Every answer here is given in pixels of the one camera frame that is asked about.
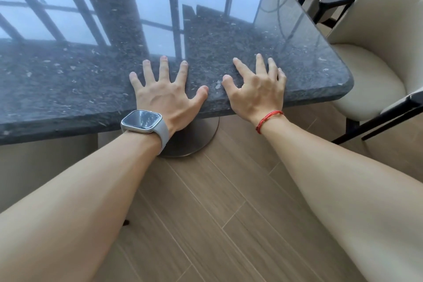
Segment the round metal table base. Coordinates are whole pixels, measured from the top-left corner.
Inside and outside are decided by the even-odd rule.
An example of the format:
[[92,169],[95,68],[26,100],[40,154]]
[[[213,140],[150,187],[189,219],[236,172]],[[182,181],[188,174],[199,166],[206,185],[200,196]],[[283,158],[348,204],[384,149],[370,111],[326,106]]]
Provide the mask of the round metal table base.
[[159,154],[163,158],[189,156],[204,148],[214,137],[219,126],[219,117],[195,118],[184,129],[177,131]]

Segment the person's left forearm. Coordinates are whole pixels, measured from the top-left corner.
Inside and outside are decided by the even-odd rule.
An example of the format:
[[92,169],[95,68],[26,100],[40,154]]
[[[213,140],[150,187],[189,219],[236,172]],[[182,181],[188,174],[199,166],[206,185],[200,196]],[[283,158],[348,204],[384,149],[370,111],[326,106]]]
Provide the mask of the person's left forearm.
[[160,150],[127,131],[0,213],[0,282],[90,282]]

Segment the person's left hand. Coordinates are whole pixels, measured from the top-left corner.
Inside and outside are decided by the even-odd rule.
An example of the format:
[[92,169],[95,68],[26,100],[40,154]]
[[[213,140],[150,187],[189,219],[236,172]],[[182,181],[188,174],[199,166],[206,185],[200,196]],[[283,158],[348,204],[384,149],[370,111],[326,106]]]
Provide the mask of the person's left hand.
[[136,95],[137,109],[159,113],[163,116],[170,131],[170,136],[187,127],[197,116],[200,109],[189,107],[189,98],[185,92],[188,76],[188,63],[180,64],[174,82],[156,81],[150,60],[144,60],[144,88]]

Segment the person's right hand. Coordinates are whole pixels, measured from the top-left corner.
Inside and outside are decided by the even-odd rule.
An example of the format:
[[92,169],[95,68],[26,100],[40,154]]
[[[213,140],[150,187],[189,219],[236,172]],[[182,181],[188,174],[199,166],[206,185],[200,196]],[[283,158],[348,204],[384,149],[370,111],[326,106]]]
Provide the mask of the person's right hand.
[[233,58],[233,64],[243,79],[244,95],[228,96],[230,106],[237,115],[254,126],[283,108],[285,88],[278,87],[278,70],[281,68],[273,58],[268,58],[267,62],[267,76],[257,76],[240,59]]

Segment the silver smartwatch with grey band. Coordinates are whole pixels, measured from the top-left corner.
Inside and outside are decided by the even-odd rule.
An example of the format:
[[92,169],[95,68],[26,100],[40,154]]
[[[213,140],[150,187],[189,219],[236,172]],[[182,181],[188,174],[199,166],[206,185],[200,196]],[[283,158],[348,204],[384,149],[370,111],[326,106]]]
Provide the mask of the silver smartwatch with grey band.
[[134,110],[121,121],[125,139],[137,143],[143,155],[158,156],[170,139],[163,116],[147,110]]

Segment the person's right forearm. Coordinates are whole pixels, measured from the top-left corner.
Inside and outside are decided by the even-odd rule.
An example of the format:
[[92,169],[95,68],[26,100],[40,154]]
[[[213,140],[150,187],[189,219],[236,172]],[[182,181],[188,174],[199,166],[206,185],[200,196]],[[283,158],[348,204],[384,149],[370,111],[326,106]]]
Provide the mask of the person's right forearm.
[[283,115],[260,132],[368,282],[423,282],[423,183]]

